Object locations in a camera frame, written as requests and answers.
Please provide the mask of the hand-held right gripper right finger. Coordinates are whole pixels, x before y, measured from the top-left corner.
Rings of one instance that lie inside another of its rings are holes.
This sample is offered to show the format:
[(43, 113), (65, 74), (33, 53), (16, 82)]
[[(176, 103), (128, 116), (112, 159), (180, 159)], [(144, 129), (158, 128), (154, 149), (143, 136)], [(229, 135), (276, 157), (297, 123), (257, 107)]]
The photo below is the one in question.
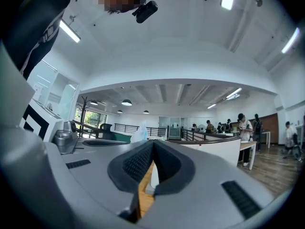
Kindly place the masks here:
[(190, 182), (179, 192), (155, 195), (142, 218), (148, 229), (245, 228), (247, 219), (267, 207), (273, 195), (261, 183), (223, 158), (179, 144), (166, 145), (186, 155), (194, 173), (183, 172)]

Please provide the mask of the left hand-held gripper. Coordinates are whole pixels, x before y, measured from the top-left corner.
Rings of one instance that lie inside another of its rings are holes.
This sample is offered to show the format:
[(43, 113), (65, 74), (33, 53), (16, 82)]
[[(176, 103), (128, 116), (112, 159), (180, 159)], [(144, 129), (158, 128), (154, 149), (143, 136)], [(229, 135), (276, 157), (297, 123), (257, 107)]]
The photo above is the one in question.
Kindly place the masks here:
[[(55, 144), (61, 154), (74, 152), (78, 141), (76, 123), (66, 121), (55, 114), (45, 105), (31, 99), (20, 122), (20, 127), (38, 135), (44, 142)], [(127, 142), (86, 139), (82, 141), (84, 147), (106, 147), (128, 145)]]

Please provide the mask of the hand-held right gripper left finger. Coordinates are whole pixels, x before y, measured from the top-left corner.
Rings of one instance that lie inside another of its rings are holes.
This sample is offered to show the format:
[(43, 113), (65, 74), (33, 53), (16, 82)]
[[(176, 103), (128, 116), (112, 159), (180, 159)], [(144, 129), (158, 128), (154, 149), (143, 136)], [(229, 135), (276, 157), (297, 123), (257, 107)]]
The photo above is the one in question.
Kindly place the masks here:
[(153, 142), (96, 147), (92, 152), (61, 155), (44, 143), (44, 203), (56, 229), (151, 229), (141, 221), (138, 186), (121, 165), (121, 154), (152, 147)]

